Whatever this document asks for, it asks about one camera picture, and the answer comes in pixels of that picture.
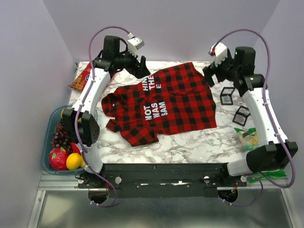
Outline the red black plaid shirt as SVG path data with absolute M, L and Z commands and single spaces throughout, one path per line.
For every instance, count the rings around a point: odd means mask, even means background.
M 132 146 L 172 135 L 215 128 L 216 104 L 203 75 L 192 62 L 161 69 L 142 82 L 105 96 L 107 129 L 119 132 Z

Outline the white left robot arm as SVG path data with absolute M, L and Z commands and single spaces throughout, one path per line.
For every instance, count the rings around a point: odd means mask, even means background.
M 126 70 L 136 78 L 143 78 L 150 74 L 146 66 L 146 58 L 138 60 L 138 50 L 144 46 L 144 41 L 128 34 L 126 48 L 120 50 L 120 43 L 124 40 L 117 36 L 105 36 L 103 49 L 93 60 L 93 69 L 80 97 L 70 108 L 63 110 L 62 117 L 67 135 L 72 142 L 85 148 L 85 171 L 91 173 L 89 182 L 96 188 L 105 183 L 105 175 L 100 171 L 103 162 L 99 157 L 96 142 L 100 134 L 100 127 L 95 118 L 96 107 L 101 94 L 114 74 Z

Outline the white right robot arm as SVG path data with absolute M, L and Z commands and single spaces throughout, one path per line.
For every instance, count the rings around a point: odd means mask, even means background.
M 211 87 L 215 84 L 213 76 L 218 82 L 233 82 L 252 116 L 259 143 L 259 147 L 246 152 L 243 159 L 229 162 L 227 170 L 219 173 L 219 182 L 229 186 L 235 182 L 236 176 L 285 168 L 289 163 L 286 153 L 294 156 L 298 146 L 288 140 L 278 123 L 269 91 L 264 85 L 265 77 L 254 72 L 255 50 L 252 47 L 237 47 L 232 56 L 230 50 L 219 43 L 209 53 L 215 59 L 203 68 L 205 80 Z

